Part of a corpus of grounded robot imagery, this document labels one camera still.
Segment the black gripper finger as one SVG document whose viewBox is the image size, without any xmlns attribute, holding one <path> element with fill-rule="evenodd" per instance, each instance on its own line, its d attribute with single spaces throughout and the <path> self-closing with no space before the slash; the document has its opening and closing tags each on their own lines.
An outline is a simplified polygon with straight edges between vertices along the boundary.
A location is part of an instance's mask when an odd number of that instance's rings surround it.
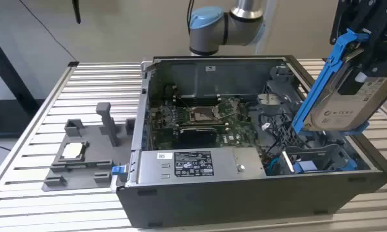
<svg viewBox="0 0 387 232">
<path fill-rule="evenodd" d="M 346 11 L 346 8 L 347 8 L 347 1 L 339 0 L 338 5 L 337 5 L 331 33 L 330 33 L 330 40 L 329 40 L 331 45 L 335 45 L 337 39 L 341 36 L 342 17 L 343 17 L 343 13 Z"/>
<path fill-rule="evenodd" d="M 370 34 L 361 42 L 362 53 L 350 62 L 350 72 L 338 93 L 354 95 L 369 77 L 387 78 L 387 38 L 382 33 Z"/>
</svg>

